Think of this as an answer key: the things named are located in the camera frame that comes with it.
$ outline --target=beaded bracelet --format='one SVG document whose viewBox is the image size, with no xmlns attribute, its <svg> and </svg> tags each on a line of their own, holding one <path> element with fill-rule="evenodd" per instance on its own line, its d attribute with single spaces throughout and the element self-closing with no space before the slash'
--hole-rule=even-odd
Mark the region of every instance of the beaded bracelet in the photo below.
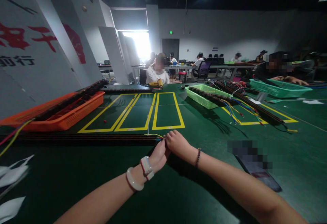
<svg viewBox="0 0 327 224">
<path fill-rule="evenodd" d="M 198 158 L 197 158 L 197 163 L 195 164 L 195 166 L 197 167 L 199 164 L 199 159 L 200 159 L 200 153 L 201 153 L 201 148 L 198 148 L 199 152 L 198 152 Z"/>
</svg>

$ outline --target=window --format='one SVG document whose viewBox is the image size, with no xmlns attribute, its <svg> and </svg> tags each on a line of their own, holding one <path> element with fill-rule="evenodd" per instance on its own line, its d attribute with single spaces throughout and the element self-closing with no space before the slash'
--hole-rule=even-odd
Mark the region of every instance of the window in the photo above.
<svg viewBox="0 0 327 224">
<path fill-rule="evenodd" d="M 131 37 L 134 40 L 136 52 L 141 60 L 145 62 L 150 58 L 150 39 L 147 30 L 144 31 L 122 31 L 124 36 Z"/>
</svg>

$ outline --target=green basket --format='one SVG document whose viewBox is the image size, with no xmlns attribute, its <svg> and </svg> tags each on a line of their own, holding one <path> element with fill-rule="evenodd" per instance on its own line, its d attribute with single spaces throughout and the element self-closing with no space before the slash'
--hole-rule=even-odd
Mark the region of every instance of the green basket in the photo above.
<svg viewBox="0 0 327 224">
<path fill-rule="evenodd" d="M 233 97 L 230 94 L 227 94 L 223 91 L 217 90 L 215 88 L 209 87 L 207 85 L 204 84 L 198 84 L 195 86 L 192 86 L 194 88 L 200 89 L 201 91 L 204 91 L 206 93 L 213 93 L 213 94 L 219 94 L 219 95 L 223 95 L 226 97 Z M 196 102 L 198 102 L 200 105 L 204 106 L 207 109 L 213 109 L 218 107 L 216 104 L 212 103 L 211 101 L 207 100 L 206 98 L 198 95 L 197 93 L 194 93 L 193 91 L 190 90 L 190 87 L 186 87 L 186 92 L 187 92 L 187 96 L 190 97 L 191 99 L 195 100 Z"/>
<path fill-rule="evenodd" d="M 271 79 L 269 81 L 276 83 L 281 88 L 265 84 L 262 81 L 255 81 L 254 79 L 250 79 L 251 88 L 265 92 L 276 98 L 297 98 L 305 92 L 312 90 L 308 87 L 303 87 L 300 85 L 285 83 L 281 81 Z"/>
</svg>

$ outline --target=green work table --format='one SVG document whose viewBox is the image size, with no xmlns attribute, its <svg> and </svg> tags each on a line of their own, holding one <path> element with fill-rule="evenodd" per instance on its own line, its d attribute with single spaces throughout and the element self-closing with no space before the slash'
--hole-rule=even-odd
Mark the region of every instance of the green work table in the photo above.
<svg viewBox="0 0 327 224">
<path fill-rule="evenodd" d="M 303 98 L 325 103 L 327 91 L 313 90 Z M 241 170 L 227 143 L 255 141 L 262 154 L 272 162 L 269 172 L 282 188 L 278 194 L 309 223 L 326 222 L 326 104 L 310 105 L 293 99 L 263 105 L 287 121 L 289 129 L 298 132 L 289 134 L 283 126 L 258 125 L 246 111 L 244 119 L 239 117 L 244 123 L 235 125 L 223 108 L 208 110 L 187 97 L 180 84 L 171 84 L 165 85 L 162 91 L 156 90 L 156 95 L 105 95 L 100 107 L 62 133 L 145 134 L 147 116 L 150 115 L 150 134 L 164 135 L 176 128 L 194 147 L 201 147 L 203 152 Z M 4 133 L 8 128 L 0 128 L 0 131 Z M 26 196 L 18 215 L 8 224 L 53 223 L 89 192 L 138 164 L 152 148 L 106 143 L 103 146 L 14 144 L 0 158 L 1 166 L 9 166 L 32 154 L 35 157 L 29 162 L 27 177 L 0 200 L 2 204 Z M 253 218 L 218 184 L 174 155 L 141 192 L 122 206 L 110 223 L 143 220 L 154 223 L 253 223 Z"/>
</svg>

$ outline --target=orange basket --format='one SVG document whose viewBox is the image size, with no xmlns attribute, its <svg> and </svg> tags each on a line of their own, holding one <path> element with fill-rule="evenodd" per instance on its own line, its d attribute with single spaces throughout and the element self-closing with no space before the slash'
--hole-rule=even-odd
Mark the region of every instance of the orange basket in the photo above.
<svg viewBox="0 0 327 224">
<path fill-rule="evenodd" d="M 43 105 L 36 106 L 27 111 L 23 111 L 14 116 L 8 117 L 2 121 L 0 121 L 0 125 L 2 126 L 11 126 L 11 127 L 19 127 L 22 123 L 31 120 L 32 118 L 40 115 L 41 113 L 49 110 L 60 102 L 69 99 L 77 93 L 66 94 L 60 98 L 49 101 Z M 70 127 L 75 125 L 85 116 L 90 114 L 93 110 L 95 110 L 99 105 L 103 103 L 103 95 L 104 92 L 97 92 L 90 100 L 86 101 L 84 104 L 78 106 L 77 108 L 67 112 L 66 114 L 60 116 L 59 118 L 51 120 L 49 118 L 46 121 L 36 121 L 31 122 L 26 125 L 23 130 L 24 131 L 33 131 L 33 132 L 50 132 L 50 131 L 65 131 Z"/>
</svg>

